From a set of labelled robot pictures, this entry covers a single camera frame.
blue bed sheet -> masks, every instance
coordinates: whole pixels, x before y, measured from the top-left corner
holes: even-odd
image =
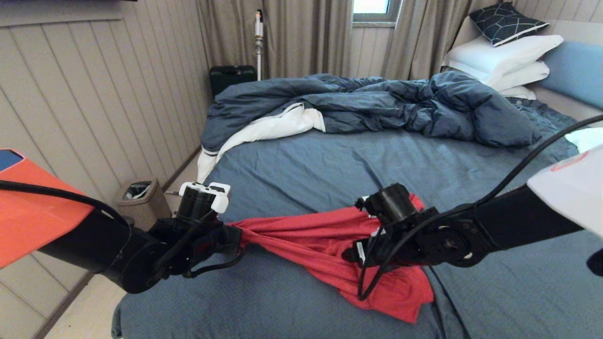
[[[522,101],[544,134],[572,120]],[[329,211],[393,182],[444,211],[482,197],[530,148],[491,148],[403,130],[290,138],[240,145],[207,179],[232,185],[224,221]],[[565,140],[536,158],[515,187],[576,153]],[[127,295],[115,338],[595,338],[603,333],[603,284],[585,266],[603,246],[578,232],[495,253],[473,268],[426,267],[435,302],[407,324],[355,308],[303,267],[252,246],[237,266],[196,279],[170,277]],[[215,255],[208,262],[225,260]]]

beige curtain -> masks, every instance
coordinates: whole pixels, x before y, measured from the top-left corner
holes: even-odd
[[[425,79],[439,73],[463,19],[500,0],[403,0],[382,76]]]
[[[208,66],[256,65],[264,11],[263,78],[348,75],[353,0],[199,0]]]

black suitcase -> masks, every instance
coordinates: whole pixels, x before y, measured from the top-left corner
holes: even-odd
[[[213,97],[216,97],[232,84],[256,80],[257,72],[253,66],[214,66],[209,70],[209,82],[212,85]]]

orange panel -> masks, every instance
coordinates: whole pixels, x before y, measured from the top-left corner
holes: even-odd
[[[0,171],[0,180],[82,194],[25,157]],[[76,228],[92,209],[67,199],[0,190],[0,268]]]

wooden floor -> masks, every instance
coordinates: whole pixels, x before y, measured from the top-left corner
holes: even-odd
[[[197,179],[197,158],[185,168],[169,191]],[[177,211],[180,197],[166,195],[172,211]],[[104,276],[95,276],[50,330],[46,339],[110,339],[113,310],[125,292]]]

